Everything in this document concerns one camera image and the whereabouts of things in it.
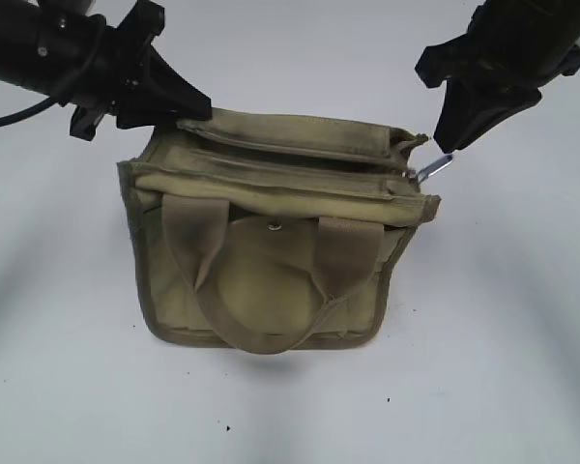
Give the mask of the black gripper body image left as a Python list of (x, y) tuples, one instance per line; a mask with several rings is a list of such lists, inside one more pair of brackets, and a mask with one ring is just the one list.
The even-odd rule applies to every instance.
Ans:
[(143, 86), (145, 62), (164, 29), (165, 12), (153, 1), (137, 1), (116, 27), (99, 14), (90, 21), (95, 24), (92, 46), (60, 94), (60, 103), (75, 105), (70, 135), (82, 140), (94, 139), (102, 118), (118, 115), (129, 93)]

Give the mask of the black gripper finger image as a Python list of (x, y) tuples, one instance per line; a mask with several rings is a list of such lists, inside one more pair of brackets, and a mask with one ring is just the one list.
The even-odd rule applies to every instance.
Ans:
[(184, 80), (150, 46), (143, 62), (142, 106), (149, 113), (210, 120), (211, 99)]
[(506, 119), (536, 104), (536, 89), (450, 79), (433, 138), (445, 154), (464, 150)]
[(175, 120), (179, 110), (173, 98), (127, 94), (115, 100), (115, 125), (120, 130), (156, 126)]

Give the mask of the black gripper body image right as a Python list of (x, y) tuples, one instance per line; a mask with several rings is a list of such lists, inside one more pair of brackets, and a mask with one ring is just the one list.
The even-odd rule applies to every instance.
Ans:
[(468, 32), (428, 46), (415, 71), (428, 88), (450, 79), (536, 89), (580, 69), (580, 29), (499, 29)]

